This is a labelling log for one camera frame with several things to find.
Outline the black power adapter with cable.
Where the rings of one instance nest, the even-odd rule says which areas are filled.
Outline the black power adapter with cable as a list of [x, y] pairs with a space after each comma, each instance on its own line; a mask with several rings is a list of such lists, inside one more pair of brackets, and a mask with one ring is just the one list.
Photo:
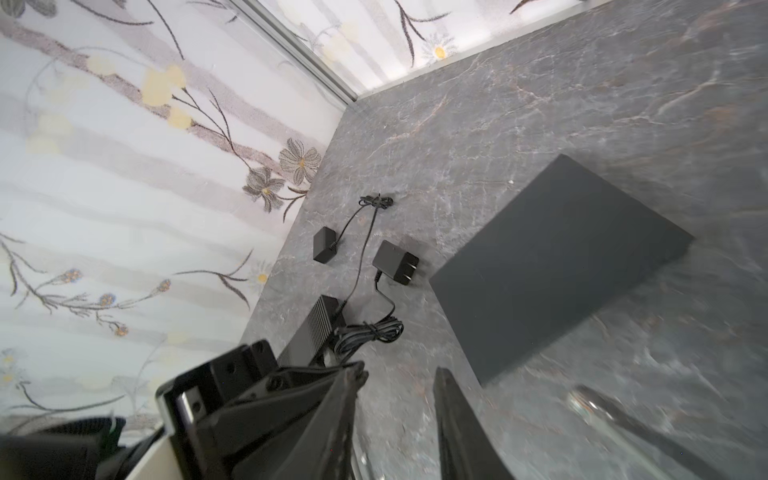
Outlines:
[[366, 233], [365, 239], [363, 241], [363, 245], [360, 250], [355, 282], [349, 294], [346, 296], [346, 298], [343, 301], [339, 303], [337, 308], [334, 310], [334, 313], [331, 315], [332, 321], [337, 320], [341, 316], [348, 302], [351, 300], [352, 296], [357, 290], [357, 287], [360, 282], [361, 274], [362, 274], [363, 260], [365, 259], [366, 250], [373, 233], [373, 229], [376, 223], [378, 213], [380, 211], [384, 211], [391, 208], [394, 205], [394, 203], [395, 203], [395, 200], [391, 196], [382, 196], [381, 194], [377, 194], [376, 196], [373, 196], [373, 195], [361, 196], [358, 201], [359, 208], [350, 216], [350, 218], [348, 219], [348, 221], [346, 222], [345, 226], [342, 228], [342, 231], [340, 233], [337, 233], [335, 230], [329, 227], [322, 227], [313, 236], [313, 260], [320, 264], [327, 264], [338, 253], [338, 247], [341, 243], [341, 240], [343, 239], [344, 234], [346, 233], [347, 228], [351, 225], [351, 222], [364, 209], [366, 208], [373, 209], [373, 214], [368, 227], [368, 231]]

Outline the black ribbed network switch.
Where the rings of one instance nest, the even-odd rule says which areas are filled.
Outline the black ribbed network switch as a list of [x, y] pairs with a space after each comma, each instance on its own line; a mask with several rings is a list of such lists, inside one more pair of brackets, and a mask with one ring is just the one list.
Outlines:
[[321, 295], [277, 358], [281, 367], [325, 367], [338, 330], [346, 324], [341, 302]]

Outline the dark grey switch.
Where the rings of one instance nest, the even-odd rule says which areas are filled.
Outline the dark grey switch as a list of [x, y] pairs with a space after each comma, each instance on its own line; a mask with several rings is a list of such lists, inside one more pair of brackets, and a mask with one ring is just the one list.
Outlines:
[[481, 385], [684, 256], [693, 236], [556, 157], [430, 280]]

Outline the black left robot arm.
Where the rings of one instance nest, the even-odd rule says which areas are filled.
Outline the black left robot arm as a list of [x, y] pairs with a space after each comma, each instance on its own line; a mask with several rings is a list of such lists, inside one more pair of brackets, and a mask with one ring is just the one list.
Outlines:
[[162, 385], [159, 432], [106, 456], [107, 430], [1, 438], [4, 479], [124, 479], [161, 436], [185, 479], [347, 479], [361, 362], [286, 367], [265, 340]]

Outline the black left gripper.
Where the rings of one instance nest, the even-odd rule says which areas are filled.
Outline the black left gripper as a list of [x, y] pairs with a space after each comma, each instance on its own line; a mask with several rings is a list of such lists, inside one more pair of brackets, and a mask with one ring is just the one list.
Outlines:
[[185, 479], [350, 477], [356, 400], [368, 379], [364, 363], [280, 368], [254, 386], [277, 367], [269, 342], [260, 340], [157, 388]]

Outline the small black adapter with cable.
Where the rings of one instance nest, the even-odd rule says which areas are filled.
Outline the small black adapter with cable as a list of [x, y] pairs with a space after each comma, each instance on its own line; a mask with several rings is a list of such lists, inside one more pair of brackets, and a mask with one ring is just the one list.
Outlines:
[[376, 322], [343, 323], [332, 335], [331, 347], [339, 363], [348, 362], [365, 344], [380, 342], [391, 344], [404, 332], [404, 324], [395, 316], [396, 303], [380, 288], [383, 278], [408, 286], [419, 265], [420, 259], [407, 250], [384, 240], [372, 261], [376, 269], [373, 286], [375, 293], [388, 305], [388, 311]]

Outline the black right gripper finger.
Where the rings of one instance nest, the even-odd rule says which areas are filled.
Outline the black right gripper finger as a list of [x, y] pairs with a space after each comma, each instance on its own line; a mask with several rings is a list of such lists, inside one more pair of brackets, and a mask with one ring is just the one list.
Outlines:
[[449, 369], [437, 368], [433, 395], [441, 478], [514, 480]]

